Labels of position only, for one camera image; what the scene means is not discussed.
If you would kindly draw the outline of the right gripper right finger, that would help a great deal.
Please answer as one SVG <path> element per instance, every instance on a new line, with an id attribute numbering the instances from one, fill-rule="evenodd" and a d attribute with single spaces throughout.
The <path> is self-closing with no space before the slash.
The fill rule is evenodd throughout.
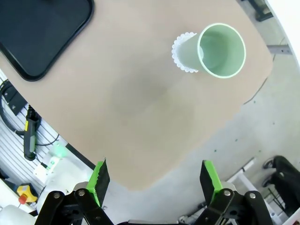
<path id="1" fill-rule="evenodd" d="M 234 220 L 238 225 L 271 225 L 273 221 L 265 201 L 258 191 L 244 195 L 223 187 L 212 161 L 202 161 L 200 172 L 207 208 L 194 222 L 195 225 L 225 225 Z"/>

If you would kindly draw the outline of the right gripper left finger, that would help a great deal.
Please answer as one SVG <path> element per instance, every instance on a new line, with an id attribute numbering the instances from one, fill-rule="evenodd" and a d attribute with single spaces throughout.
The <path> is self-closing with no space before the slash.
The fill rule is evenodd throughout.
<path id="1" fill-rule="evenodd" d="M 70 194 L 50 192 L 38 213 L 36 225 L 111 225 L 112 221 L 102 209 L 110 182 L 106 160 L 95 166 L 87 184 L 80 185 Z"/>

